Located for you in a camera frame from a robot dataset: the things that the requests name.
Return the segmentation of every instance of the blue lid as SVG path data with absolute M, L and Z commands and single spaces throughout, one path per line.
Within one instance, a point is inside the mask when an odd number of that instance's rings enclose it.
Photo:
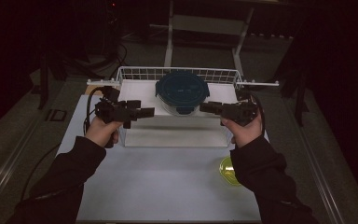
M 172 71 L 156 83 L 156 96 L 181 115 L 188 115 L 209 96 L 207 83 L 188 71 Z

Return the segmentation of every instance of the yellow object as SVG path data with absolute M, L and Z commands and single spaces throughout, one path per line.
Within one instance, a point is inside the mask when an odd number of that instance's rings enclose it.
M 235 177 L 234 167 L 232 166 L 232 161 L 230 157 L 225 157 L 222 162 L 220 162 L 219 167 L 220 174 L 225 178 L 225 180 L 233 186 L 240 186 L 240 182 L 238 182 Z

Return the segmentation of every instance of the floor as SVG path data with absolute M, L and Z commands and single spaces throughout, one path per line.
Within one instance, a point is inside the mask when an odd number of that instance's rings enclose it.
M 120 55 L 127 51 L 128 65 L 163 66 L 166 46 L 162 39 L 142 42 L 127 35 Z M 247 37 L 241 52 L 245 78 L 263 81 L 272 77 L 290 42 L 279 37 Z M 195 48 L 178 41 L 173 48 L 172 66 L 234 68 L 230 48 L 223 47 Z M 116 66 L 97 72 L 107 77 Z M 61 142 L 78 97 L 86 89 L 87 78 L 68 71 L 70 76 L 64 82 L 50 77 L 50 96 L 43 110 L 37 110 L 39 96 L 28 93 L 0 120 L 0 223 L 13 213 L 37 161 Z M 35 71 L 30 75 L 35 82 L 38 74 Z M 256 94 L 265 108 L 269 140 L 286 157 L 287 173 L 297 182 L 298 197 L 313 209 L 321 223 L 358 223 L 358 186 L 312 92 L 306 92 L 309 111 L 303 113 L 304 127 L 299 127 L 293 116 L 296 99 L 282 98 L 279 88 Z M 50 109 L 66 111 L 67 116 L 55 121 L 48 114 Z M 38 166 L 29 186 L 46 172 L 54 155 L 53 151 Z

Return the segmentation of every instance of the black cable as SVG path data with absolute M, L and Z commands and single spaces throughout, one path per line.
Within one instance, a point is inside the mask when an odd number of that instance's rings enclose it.
M 93 109 L 91 112 L 89 112 L 89 117 L 90 115 L 95 111 L 95 109 Z M 83 134 L 86 135 L 86 132 L 87 132 L 87 127 L 86 127 L 86 121 L 87 121 L 87 116 L 84 118 L 84 121 L 83 121 Z
M 123 56 L 122 59 L 120 58 L 120 56 L 117 56 L 118 66 L 116 67 L 115 70 L 113 70 L 113 72 L 112 72 L 112 74 L 110 75 L 109 79 L 112 79 L 112 78 L 113 78 L 113 76 L 114 76 L 115 73 L 117 72 L 118 68 L 121 67 L 121 66 L 125 63 L 124 60 L 126 60 L 126 58 L 127 58 L 127 53 L 128 53 L 127 48 L 126 48 L 123 44 L 121 44 L 121 43 L 119 43 L 119 45 L 124 49 L 124 56 Z
M 21 193 L 21 199 L 20 201 L 22 202 L 24 200 L 24 196 L 25 196 L 25 191 L 27 190 L 27 187 L 28 187 L 28 184 L 31 180 L 31 177 L 33 176 L 34 174 L 34 171 L 36 170 L 36 168 L 39 166 L 39 164 L 46 158 L 46 156 L 48 154 L 50 154 L 52 151 L 54 151 L 57 147 L 60 146 L 61 143 L 59 143 L 57 146 L 53 147 L 52 149 L 50 149 L 45 155 L 43 155 L 43 157 L 37 162 L 37 164 L 34 166 L 34 168 L 32 169 L 30 175 L 28 176 L 27 180 L 25 181 L 25 185 L 22 189 L 22 193 Z
M 102 91 L 102 90 L 103 87 L 97 87 L 89 93 L 89 99 L 87 100 L 87 114 L 83 124 L 86 127 L 86 130 L 90 127 L 90 105 L 91 105 L 92 95 L 94 95 L 96 91 Z

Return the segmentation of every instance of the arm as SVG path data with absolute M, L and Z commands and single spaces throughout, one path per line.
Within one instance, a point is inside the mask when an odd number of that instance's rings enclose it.
M 284 156 L 261 136 L 261 118 L 245 127 L 232 120 L 222 122 L 234 134 L 236 148 L 230 154 L 236 177 L 254 192 L 263 223 L 318 223 L 296 197 L 296 183 L 284 172 Z
M 77 137 L 73 149 L 56 157 L 48 172 L 31 188 L 30 198 L 16 206 L 7 223 L 75 223 L 83 184 L 106 155 L 103 146 L 122 123 L 104 124 L 94 119 L 85 137 Z

